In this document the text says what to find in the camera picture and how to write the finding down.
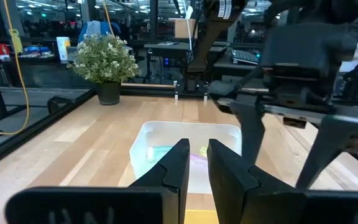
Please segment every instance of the clear plastic container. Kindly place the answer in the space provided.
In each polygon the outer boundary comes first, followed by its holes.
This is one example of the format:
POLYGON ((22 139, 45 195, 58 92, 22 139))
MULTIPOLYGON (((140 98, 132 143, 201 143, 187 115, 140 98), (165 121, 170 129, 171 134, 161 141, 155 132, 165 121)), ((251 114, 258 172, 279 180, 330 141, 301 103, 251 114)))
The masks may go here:
POLYGON ((188 193, 211 194, 206 148, 217 139, 241 155, 241 130, 230 124, 149 121, 143 124, 129 151, 135 178, 149 171, 180 139, 190 142, 188 193))

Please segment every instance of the red object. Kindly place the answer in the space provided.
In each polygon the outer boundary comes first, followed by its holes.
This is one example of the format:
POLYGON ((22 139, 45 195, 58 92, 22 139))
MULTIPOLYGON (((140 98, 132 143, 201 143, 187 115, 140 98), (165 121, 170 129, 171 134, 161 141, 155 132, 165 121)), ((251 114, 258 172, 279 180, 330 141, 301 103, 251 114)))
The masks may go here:
POLYGON ((9 55, 10 51, 6 44, 0 44, 0 56, 9 55))

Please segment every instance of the potted plant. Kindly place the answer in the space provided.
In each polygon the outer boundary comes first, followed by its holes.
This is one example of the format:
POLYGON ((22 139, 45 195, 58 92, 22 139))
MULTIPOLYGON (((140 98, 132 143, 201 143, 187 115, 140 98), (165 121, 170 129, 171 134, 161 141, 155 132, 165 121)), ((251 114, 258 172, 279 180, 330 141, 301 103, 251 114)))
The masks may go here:
POLYGON ((79 76, 96 84, 102 105, 119 103, 121 83, 140 73, 135 58, 118 36, 93 34, 84 37, 69 64, 79 76))

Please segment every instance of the wooden table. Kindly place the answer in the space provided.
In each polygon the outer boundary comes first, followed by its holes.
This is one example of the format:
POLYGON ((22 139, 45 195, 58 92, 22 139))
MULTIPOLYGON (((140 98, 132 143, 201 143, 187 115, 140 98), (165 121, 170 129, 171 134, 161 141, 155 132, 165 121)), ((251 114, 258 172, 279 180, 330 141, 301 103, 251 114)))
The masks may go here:
MULTIPOLYGON (((14 193, 40 185, 127 186, 134 180, 129 149, 146 121, 182 121, 239 125, 209 101, 122 96, 116 106, 101 106, 97 98, 49 127, 0 161, 0 223, 14 193)), ((283 126, 265 115, 265 139, 257 165, 294 185, 317 130, 283 126)), ((318 178, 313 189, 358 190, 358 161, 340 155, 318 178)), ((188 194, 187 208, 214 209, 212 195, 188 194)))

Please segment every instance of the yellow cable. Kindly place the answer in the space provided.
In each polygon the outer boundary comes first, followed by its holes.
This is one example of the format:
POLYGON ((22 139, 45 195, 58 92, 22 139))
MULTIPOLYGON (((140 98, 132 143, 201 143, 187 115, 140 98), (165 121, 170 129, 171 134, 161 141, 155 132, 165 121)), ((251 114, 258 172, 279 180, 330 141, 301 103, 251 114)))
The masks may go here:
MULTIPOLYGON (((12 26, 12 22, 11 22, 11 15, 9 14, 9 10, 7 8, 7 3, 6 0, 4 0, 4 5, 5 5, 5 11, 6 11, 6 15, 7 15, 7 21, 9 23, 9 29, 12 32, 13 31, 13 26, 12 26)), ((12 40, 13 43, 13 48, 15 50, 15 60, 16 60, 16 66, 17 66, 17 71, 19 72, 19 78, 20 78, 20 82, 22 83, 22 87, 23 87, 23 92, 24 92, 24 97, 25 97, 25 108, 26 108, 26 116, 25 116, 25 121, 23 126, 15 132, 12 133, 5 133, 2 132, 0 133, 1 135, 15 135, 20 133, 21 131, 23 131, 25 129, 25 127, 27 126, 27 123, 29 122, 29 116, 30 116, 30 104, 29 104, 29 97, 27 96, 27 90, 25 89, 25 85, 24 85, 24 81, 23 81, 23 76, 22 76, 22 72, 20 70, 20 65, 19 65, 19 59, 17 58, 17 50, 16 50, 16 45, 15 45, 15 41, 12 40)))
POLYGON ((112 27, 111 27, 111 23, 110 23, 109 13, 107 11, 106 2, 104 0, 103 0, 103 6, 104 6, 104 11, 106 12, 107 21, 109 22, 109 27, 110 27, 111 34, 114 35, 114 33, 112 32, 112 27))

